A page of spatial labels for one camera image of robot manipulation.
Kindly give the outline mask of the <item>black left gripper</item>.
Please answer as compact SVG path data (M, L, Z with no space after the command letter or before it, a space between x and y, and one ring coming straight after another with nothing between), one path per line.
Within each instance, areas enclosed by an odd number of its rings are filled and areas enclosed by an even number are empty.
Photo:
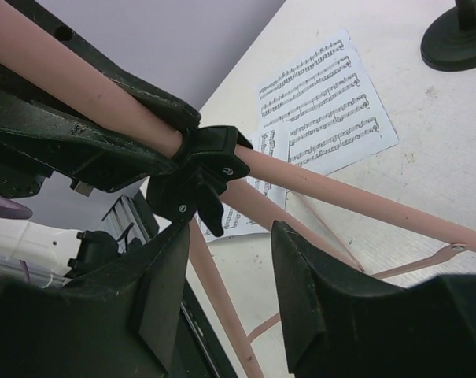
M8 4L174 129L199 126L195 108L124 71L36 1ZM34 197L53 172L113 193L174 168L160 153L102 128L0 63L1 196Z

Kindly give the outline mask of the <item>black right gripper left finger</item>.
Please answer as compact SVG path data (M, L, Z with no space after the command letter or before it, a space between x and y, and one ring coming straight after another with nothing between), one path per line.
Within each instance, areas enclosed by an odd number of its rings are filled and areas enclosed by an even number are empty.
M166 377L189 244L179 221L60 288L0 277L0 377Z

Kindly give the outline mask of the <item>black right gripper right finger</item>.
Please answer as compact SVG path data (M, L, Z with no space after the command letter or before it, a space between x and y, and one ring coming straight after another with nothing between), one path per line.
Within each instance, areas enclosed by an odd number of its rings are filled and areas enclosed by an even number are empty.
M402 288L276 221L271 252L288 370L296 377L476 377L476 275Z

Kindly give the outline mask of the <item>pink music stand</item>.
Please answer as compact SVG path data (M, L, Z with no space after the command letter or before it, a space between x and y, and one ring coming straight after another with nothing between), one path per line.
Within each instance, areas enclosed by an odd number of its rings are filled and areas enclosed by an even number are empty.
M145 146L175 164L175 170L169 174L150 175L153 183L149 187L149 204L173 224L179 221L188 224L188 216L177 210L178 206L185 205L191 213L200 213L211 230L220 232L222 201L237 199L247 210L260 215L271 230L276 221L283 221L314 245L312 237L303 232L295 220L239 183L241 178L253 174L401 228L447 243L465 242L476 248L473 231L261 155L253 151L234 127L198 126L174 134L154 125L139 125L138 130L144 135Z

